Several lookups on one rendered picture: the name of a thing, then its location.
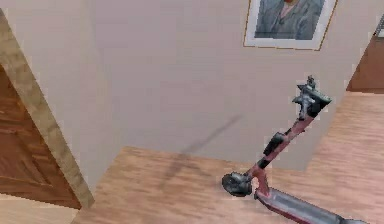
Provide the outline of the red kick scooter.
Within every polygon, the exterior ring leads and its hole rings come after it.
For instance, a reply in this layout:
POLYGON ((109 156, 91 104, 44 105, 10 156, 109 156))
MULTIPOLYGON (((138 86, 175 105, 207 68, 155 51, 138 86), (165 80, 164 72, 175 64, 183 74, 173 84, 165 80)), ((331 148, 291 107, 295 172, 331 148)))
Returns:
POLYGON ((368 224, 362 220, 342 217, 268 185, 265 168, 289 143, 312 123, 332 99, 316 88, 312 75, 305 84, 298 84, 300 94, 293 103, 300 105, 298 118, 284 133, 276 132, 263 151, 263 156, 245 173, 231 172, 222 177, 222 187, 232 196, 245 197, 254 193, 270 211, 297 224, 368 224))

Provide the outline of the framed portrait picture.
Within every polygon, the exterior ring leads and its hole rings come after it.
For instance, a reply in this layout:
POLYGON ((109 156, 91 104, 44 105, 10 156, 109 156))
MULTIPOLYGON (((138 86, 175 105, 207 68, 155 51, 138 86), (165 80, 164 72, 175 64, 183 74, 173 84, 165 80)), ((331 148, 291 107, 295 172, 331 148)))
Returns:
POLYGON ((244 47, 319 51, 338 0, 249 0, 244 47))

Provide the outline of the brown wooden room door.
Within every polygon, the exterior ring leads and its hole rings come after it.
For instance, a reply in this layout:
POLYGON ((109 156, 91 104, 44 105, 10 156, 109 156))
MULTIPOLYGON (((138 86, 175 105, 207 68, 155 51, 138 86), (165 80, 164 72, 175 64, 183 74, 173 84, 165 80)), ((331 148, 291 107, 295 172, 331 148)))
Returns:
POLYGON ((0 193, 81 208, 1 65, 0 193))

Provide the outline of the brown wooden cupboard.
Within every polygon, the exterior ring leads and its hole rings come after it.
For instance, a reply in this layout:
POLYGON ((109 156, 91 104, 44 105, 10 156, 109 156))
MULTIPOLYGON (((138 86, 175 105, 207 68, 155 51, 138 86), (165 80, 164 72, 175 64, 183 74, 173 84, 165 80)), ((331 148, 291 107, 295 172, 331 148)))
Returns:
POLYGON ((372 37, 347 91, 384 94, 384 37, 372 37))

